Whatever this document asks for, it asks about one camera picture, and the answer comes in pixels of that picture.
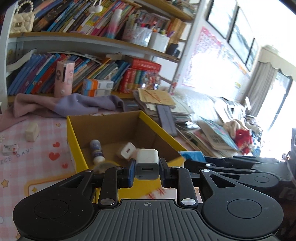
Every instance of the towel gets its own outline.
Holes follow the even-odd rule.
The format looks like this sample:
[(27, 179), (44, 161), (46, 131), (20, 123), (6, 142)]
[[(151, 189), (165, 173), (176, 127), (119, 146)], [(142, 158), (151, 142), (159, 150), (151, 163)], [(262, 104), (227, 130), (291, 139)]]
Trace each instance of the towel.
[(122, 99), (115, 95), (89, 97), (74, 93), (54, 98), (18, 94), (13, 105), (0, 115), (0, 132), (28, 119), (29, 113), (47, 118), (61, 118), (70, 115), (96, 114), (100, 109), (125, 111)]

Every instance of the usb port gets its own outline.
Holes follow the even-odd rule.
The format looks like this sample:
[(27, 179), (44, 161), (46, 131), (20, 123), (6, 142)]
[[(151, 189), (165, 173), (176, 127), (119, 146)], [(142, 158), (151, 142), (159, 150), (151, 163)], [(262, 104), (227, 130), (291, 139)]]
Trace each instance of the usb port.
[(153, 167), (142, 167), (142, 171), (153, 171)]

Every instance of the yellow cardboard box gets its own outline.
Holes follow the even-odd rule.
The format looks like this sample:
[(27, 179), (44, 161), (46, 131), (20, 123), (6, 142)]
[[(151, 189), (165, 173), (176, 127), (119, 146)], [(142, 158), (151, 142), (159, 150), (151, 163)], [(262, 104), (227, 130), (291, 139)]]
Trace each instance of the yellow cardboard box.
[[(181, 166), (184, 159), (178, 152), (186, 150), (143, 111), (104, 116), (69, 116), (67, 139), (77, 173), (94, 166), (89, 148), (93, 139), (101, 142), (107, 161), (114, 161), (123, 167), (127, 165), (127, 161), (119, 159), (116, 152), (127, 142), (133, 143), (137, 148), (156, 149), (159, 157), (164, 157), (169, 166)], [(160, 179), (140, 181), (135, 178), (133, 188), (118, 190), (119, 200), (140, 198), (159, 187)]]

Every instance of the yellow star print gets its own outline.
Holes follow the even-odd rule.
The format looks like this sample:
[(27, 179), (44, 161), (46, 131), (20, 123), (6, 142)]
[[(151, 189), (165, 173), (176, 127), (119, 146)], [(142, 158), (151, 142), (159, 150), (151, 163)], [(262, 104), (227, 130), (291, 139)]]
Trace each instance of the yellow star print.
[(1, 184), (2, 184), (3, 188), (8, 187), (8, 181), (5, 179), (3, 180), (3, 182)]

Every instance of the red plush toy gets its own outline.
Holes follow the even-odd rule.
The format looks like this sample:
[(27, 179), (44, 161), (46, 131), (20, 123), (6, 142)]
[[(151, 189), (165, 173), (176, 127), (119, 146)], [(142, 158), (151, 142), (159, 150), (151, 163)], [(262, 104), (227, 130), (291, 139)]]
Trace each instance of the red plush toy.
[(250, 152), (249, 146), (253, 143), (253, 140), (249, 131), (240, 129), (236, 131), (234, 142), (243, 154), (248, 154)]

